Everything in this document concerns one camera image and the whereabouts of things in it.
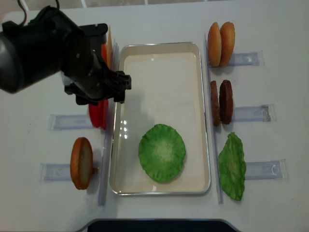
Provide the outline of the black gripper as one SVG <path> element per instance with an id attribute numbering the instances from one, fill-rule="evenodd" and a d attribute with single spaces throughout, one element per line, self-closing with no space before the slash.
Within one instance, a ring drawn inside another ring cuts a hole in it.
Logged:
<path id="1" fill-rule="evenodd" d="M 64 91 L 76 96 L 78 105 L 97 105 L 101 100 L 113 98 L 125 101 L 125 91 L 131 89 L 131 77 L 108 67 L 102 49 L 67 48 L 63 58 Z"/>

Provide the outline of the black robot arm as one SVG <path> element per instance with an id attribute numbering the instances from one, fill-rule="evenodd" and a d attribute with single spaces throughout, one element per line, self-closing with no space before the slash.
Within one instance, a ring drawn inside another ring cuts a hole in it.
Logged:
<path id="1" fill-rule="evenodd" d="M 58 8 L 46 6 L 27 25 L 2 24 L 0 88 L 10 94 L 55 74 L 69 80 L 64 90 L 78 105 L 125 101 L 131 77 L 111 70 L 101 55 L 106 24 L 78 26 Z"/>

